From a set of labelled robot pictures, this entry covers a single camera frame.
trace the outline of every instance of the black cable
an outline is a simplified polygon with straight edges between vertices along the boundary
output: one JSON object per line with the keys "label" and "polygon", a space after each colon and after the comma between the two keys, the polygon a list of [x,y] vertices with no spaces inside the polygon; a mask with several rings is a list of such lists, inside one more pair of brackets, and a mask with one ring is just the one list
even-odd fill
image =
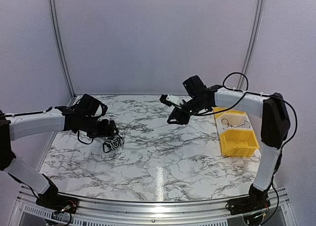
{"label": "black cable", "polygon": [[31,190],[32,194],[35,196],[35,198],[36,198],[37,200],[39,200],[39,201],[40,201],[43,205],[45,205],[46,207],[64,208],[64,207],[61,206],[61,205],[47,205],[42,199],[40,199],[40,198],[35,194],[34,190],[33,190],[30,186],[28,186],[28,187],[29,187],[29,189]]}
{"label": "black cable", "polygon": [[5,114],[5,115],[2,114],[1,117],[14,117],[14,116],[27,116],[27,115],[42,114],[42,113],[49,112],[52,109],[53,107],[49,107],[45,111],[37,111],[37,112],[31,112],[31,113],[17,113],[17,114],[14,113],[14,114]]}
{"label": "black cable", "polygon": [[77,139],[78,139],[78,141],[79,141],[80,143],[85,144],[85,145],[91,145],[91,144],[93,143],[93,141],[94,141],[94,138],[92,138],[92,140],[91,140],[90,143],[86,143],[86,142],[80,140],[80,131],[77,132]]}
{"label": "black cable", "polygon": [[272,182],[272,188],[273,188],[273,190],[275,190],[275,192],[276,192],[276,197],[277,197],[276,208],[275,208],[275,210],[273,211],[273,213],[267,218],[267,220],[264,221],[261,225],[266,224],[266,223],[272,218],[272,216],[276,213],[277,208],[278,208],[278,205],[279,205],[279,203],[280,203],[280,198],[279,198],[279,195],[278,195],[278,193],[277,193],[277,190],[276,190],[275,185],[273,184],[273,182]]}
{"label": "black cable", "polygon": [[123,146],[125,143],[125,132],[123,132],[122,136],[119,135],[119,130],[116,129],[116,134],[114,136],[111,136],[109,138],[106,138],[102,148],[104,153],[109,153],[111,151],[115,151],[121,146]]}
{"label": "black cable", "polygon": [[211,116],[211,115],[214,115],[214,114],[218,114],[218,113],[223,113],[223,112],[229,111],[229,110],[233,109],[234,107],[236,107],[242,101],[242,99],[246,96],[246,94],[247,94],[247,92],[245,92],[242,95],[242,97],[234,105],[232,105],[231,107],[229,107],[227,109],[223,109],[223,110],[220,110],[220,111],[217,111],[217,112],[213,112],[213,113],[197,114],[196,116]]}
{"label": "black cable", "polygon": [[246,79],[246,81],[247,81],[246,90],[248,90],[248,88],[249,88],[249,80],[248,80],[247,76],[245,74],[241,73],[241,72],[232,72],[228,76],[225,77],[225,79],[223,80],[223,84],[222,84],[225,89],[234,90],[234,89],[226,87],[226,85],[225,85],[226,80],[229,77],[231,77],[232,75],[241,75],[241,76],[243,76]]}
{"label": "black cable", "polygon": [[228,121],[228,119],[227,119],[227,118],[223,118],[223,119],[221,120],[221,123],[223,123],[223,120],[226,120],[226,121],[227,121],[227,128],[229,128],[229,127],[238,128],[238,127],[241,127],[241,126],[246,125],[246,123],[248,123],[249,128],[251,127],[250,122],[249,122],[249,121],[247,121],[247,120],[243,121],[243,124],[238,125],[238,126],[233,126],[233,125],[229,124],[229,121]]}
{"label": "black cable", "polygon": [[68,226],[68,225],[71,223],[71,220],[72,220],[72,218],[73,218],[73,216],[72,216],[72,214],[71,214],[70,212],[67,212],[67,213],[70,215],[70,219],[69,219],[68,223],[66,223],[66,224],[63,225],[63,226]]}

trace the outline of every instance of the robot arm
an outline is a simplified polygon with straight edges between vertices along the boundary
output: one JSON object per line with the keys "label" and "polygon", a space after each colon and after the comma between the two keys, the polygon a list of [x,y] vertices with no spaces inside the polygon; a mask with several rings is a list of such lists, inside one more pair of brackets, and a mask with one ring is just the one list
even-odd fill
{"label": "robot arm", "polygon": [[114,121],[98,120],[106,111],[107,106],[87,94],[69,108],[59,106],[46,111],[19,114],[4,114],[0,111],[0,170],[38,192],[38,204],[56,205],[58,188],[49,178],[18,158],[11,150],[11,141],[38,133],[68,130],[75,133],[84,131],[92,139],[113,136],[116,130]]}
{"label": "robot arm", "polygon": [[267,192],[272,184],[274,173],[277,171],[281,160],[281,145],[287,137],[290,128],[289,116],[282,96],[256,95],[248,92],[227,90],[221,85],[210,88],[202,83],[199,77],[193,76],[183,82],[187,93],[192,97],[188,102],[172,95],[162,95],[160,101],[174,110],[168,118],[169,124],[188,124],[190,116],[209,115],[212,107],[229,108],[251,113],[262,119],[261,128],[261,161],[257,176],[249,190],[249,197],[237,198],[229,201],[228,209],[232,215],[246,213],[255,208],[270,206]]}

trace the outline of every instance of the white backdrop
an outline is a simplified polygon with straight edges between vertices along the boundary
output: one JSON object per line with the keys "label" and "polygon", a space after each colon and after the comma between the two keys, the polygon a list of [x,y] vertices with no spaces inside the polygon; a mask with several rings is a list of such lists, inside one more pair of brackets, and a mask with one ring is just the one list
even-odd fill
{"label": "white backdrop", "polygon": [[192,75],[221,83],[242,69],[256,2],[56,0],[74,90],[182,94]]}
{"label": "white backdrop", "polygon": [[[284,147],[276,183],[286,187],[299,226],[316,225],[315,1],[266,0],[248,77],[250,90],[279,92],[297,112],[298,132]],[[260,122],[251,122],[260,133]]]}
{"label": "white backdrop", "polygon": [[[48,0],[0,0],[0,110],[46,110],[67,105],[70,95],[62,73]],[[13,151],[36,168],[52,133],[12,142]],[[0,225],[11,215],[20,184],[0,172]]]}

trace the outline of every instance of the marble surface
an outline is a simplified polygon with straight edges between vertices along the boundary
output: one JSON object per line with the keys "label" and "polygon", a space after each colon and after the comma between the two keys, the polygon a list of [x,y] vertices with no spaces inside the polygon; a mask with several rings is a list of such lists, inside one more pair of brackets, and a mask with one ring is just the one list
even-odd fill
{"label": "marble surface", "polygon": [[[260,153],[221,156],[213,117],[169,125],[172,108],[159,96],[96,96],[106,118],[125,131],[125,145],[108,154],[70,131],[57,134],[41,168],[61,192],[127,201],[196,201],[248,192]],[[85,135],[81,138],[88,142]]]}

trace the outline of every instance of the tangled cable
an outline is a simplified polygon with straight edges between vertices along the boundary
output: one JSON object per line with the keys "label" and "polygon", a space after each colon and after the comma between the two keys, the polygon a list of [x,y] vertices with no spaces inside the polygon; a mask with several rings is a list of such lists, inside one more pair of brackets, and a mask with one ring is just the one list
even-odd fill
{"label": "tangled cable", "polygon": [[226,120],[227,121],[227,123],[226,123],[226,125],[227,125],[227,128],[230,128],[230,127],[233,127],[233,128],[238,128],[238,127],[242,127],[242,126],[245,126],[246,124],[248,124],[249,125],[249,129],[251,128],[251,125],[250,125],[250,122],[249,121],[247,121],[247,120],[245,120],[245,121],[243,121],[243,124],[241,124],[241,125],[238,125],[238,126],[233,126],[233,125],[231,125],[230,123],[229,123],[229,121],[228,121],[228,119],[227,118],[223,118],[222,120],[221,120],[221,123],[223,124],[223,121],[224,120]]}
{"label": "tangled cable", "polygon": [[104,153],[109,153],[111,151],[115,151],[125,143],[125,131],[123,131],[122,136],[119,135],[119,131],[117,130],[116,134],[113,137],[107,137],[103,142],[102,148]]}

